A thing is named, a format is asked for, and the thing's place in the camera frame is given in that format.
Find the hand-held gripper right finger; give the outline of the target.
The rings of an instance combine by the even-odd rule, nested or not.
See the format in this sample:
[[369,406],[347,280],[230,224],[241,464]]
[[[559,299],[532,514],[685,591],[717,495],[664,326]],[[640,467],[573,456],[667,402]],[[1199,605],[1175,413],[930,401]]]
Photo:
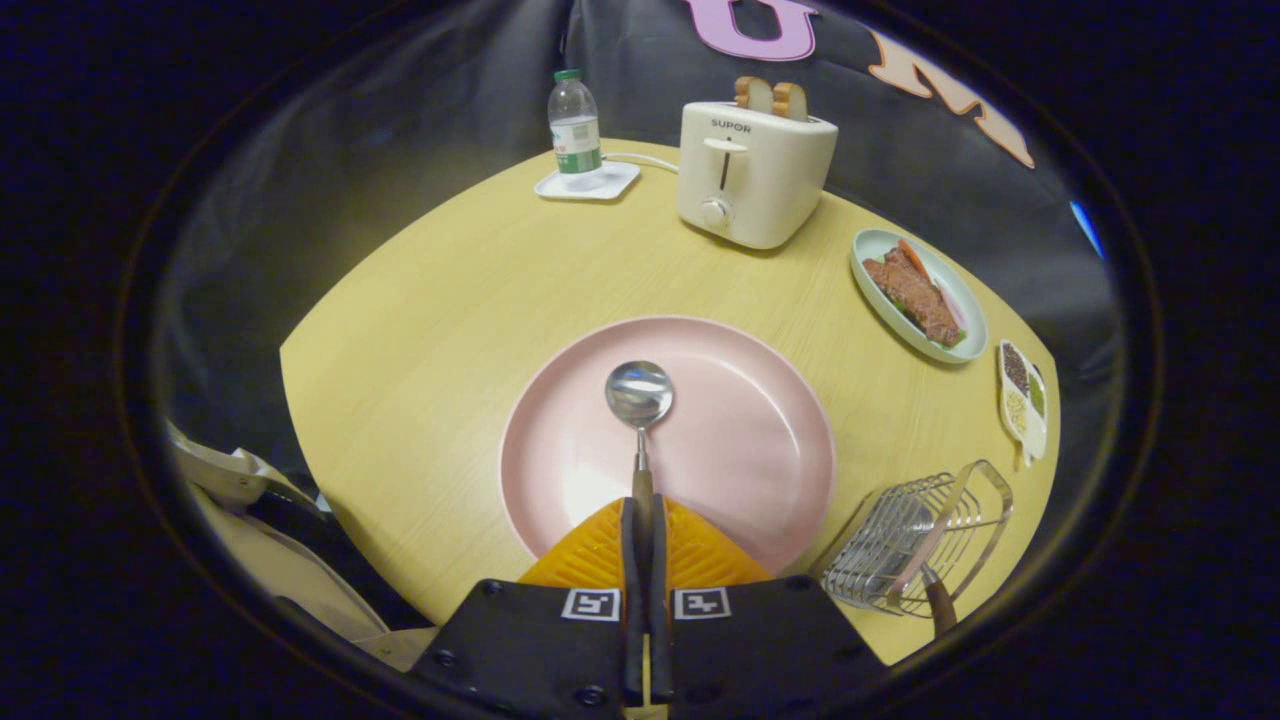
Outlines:
[[769,577],[714,525],[654,498],[657,700],[673,716],[832,716],[886,666],[819,583]]

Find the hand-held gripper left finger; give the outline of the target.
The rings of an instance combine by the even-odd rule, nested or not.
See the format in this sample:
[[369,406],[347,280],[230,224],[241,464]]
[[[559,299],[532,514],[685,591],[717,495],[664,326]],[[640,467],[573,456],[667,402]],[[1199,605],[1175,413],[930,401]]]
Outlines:
[[620,714],[643,688],[635,502],[596,510],[521,579],[480,580],[411,667],[492,714]]

